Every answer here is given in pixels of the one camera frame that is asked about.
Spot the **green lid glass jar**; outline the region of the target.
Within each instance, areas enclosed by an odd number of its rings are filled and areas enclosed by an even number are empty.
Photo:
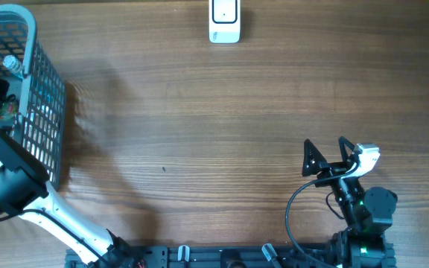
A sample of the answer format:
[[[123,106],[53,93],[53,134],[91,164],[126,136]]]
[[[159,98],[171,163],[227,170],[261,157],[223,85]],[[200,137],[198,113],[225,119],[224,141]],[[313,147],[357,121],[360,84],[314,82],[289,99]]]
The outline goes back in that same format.
[[[11,119],[19,111],[19,102],[14,94],[8,95],[1,103],[0,120]]]

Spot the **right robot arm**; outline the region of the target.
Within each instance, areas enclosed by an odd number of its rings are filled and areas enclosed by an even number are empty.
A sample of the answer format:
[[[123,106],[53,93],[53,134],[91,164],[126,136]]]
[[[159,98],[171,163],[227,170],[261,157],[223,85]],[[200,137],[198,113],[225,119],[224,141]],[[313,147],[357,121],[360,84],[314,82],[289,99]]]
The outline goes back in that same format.
[[[317,188],[329,187],[347,227],[332,235],[319,256],[330,267],[393,267],[391,245],[385,231],[393,224],[398,197],[386,188],[364,189],[360,178],[381,156],[375,144],[353,144],[338,139],[341,160],[328,162],[310,140],[304,141],[303,176],[315,176]]]

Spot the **blue mouthwash bottle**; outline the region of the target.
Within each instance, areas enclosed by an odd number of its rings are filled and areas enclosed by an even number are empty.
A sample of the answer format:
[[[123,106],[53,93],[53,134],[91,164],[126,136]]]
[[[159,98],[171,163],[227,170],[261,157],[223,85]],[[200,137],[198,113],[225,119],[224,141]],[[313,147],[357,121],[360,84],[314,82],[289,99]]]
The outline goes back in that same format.
[[[3,59],[3,66],[19,79],[24,78],[24,67],[21,61],[14,55],[7,55]]]

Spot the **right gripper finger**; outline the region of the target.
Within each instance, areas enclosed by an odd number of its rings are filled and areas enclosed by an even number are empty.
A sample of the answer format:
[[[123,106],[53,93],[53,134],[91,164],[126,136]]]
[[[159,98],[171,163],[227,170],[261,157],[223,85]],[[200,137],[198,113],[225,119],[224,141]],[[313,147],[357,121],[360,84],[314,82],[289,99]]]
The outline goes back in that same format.
[[[306,139],[304,141],[304,160],[302,165],[303,176],[317,175],[327,168],[327,161],[314,144]]]
[[[340,155],[342,158],[342,162],[349,162],[354,159],[354,156],[352,155],[354,152],[355,146],[353,143],[351,143],[347,138],[344,136],[341,136],[338,138],[338,143],[340,146]]]

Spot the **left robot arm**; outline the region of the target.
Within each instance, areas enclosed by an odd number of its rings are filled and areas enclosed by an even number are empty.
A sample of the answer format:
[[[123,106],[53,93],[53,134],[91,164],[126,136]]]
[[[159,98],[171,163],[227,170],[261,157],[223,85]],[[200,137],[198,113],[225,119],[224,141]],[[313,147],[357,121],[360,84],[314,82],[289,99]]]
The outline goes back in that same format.
[[[122,238],[72,208],[42,163],[0,129],[0,222],[14,217],[55,236],[88,267],[136,267],[141,260]]]

